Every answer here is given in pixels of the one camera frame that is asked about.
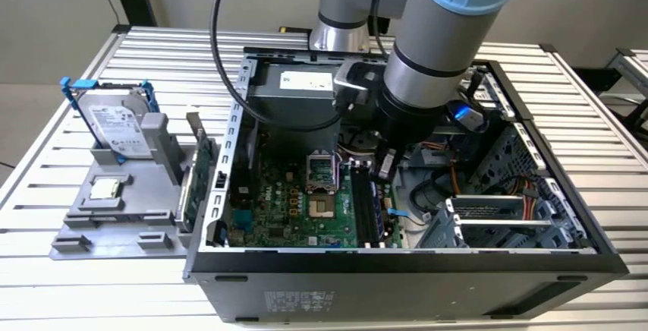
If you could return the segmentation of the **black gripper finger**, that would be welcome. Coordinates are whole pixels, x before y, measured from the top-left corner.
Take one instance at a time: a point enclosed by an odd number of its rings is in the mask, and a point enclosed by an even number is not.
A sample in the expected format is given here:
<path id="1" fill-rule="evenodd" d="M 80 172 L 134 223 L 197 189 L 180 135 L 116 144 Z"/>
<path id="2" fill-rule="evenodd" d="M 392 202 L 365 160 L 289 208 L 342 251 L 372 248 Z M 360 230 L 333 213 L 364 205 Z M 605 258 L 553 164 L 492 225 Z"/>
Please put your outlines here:
<path id="1" fill-rule="evenodd" d="M 389 183 L 393 180 L 401 153 L 393 148 L 382 148 L 376 151 L 370 176 L 377 183 Z"/>

